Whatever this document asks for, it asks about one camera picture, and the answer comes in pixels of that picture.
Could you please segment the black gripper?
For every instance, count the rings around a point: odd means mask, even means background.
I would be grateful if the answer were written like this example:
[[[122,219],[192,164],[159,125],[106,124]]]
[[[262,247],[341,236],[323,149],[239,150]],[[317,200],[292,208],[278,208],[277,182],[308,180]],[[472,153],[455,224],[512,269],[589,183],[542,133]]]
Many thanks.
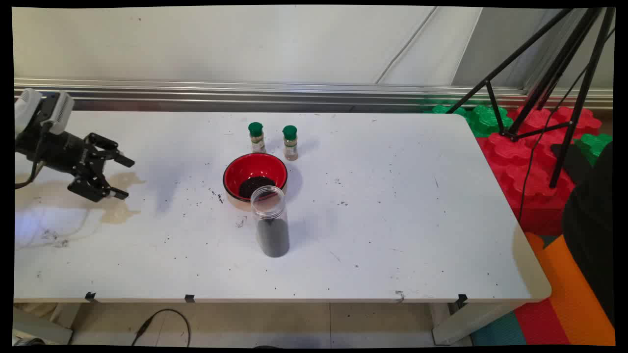
[[[68,190],[92,202],[105,198],[125,200],[128,192],[112,187],[103,177],[103,162],[113,160],[124,167],[135,161],[124,156],[117,142],[90,133],[79,138],[69,132],[59,135],[44,129],[30,129],[16,136],[14,150],[32,162],[30,177],[37,177],[48,167],[74,177]]]

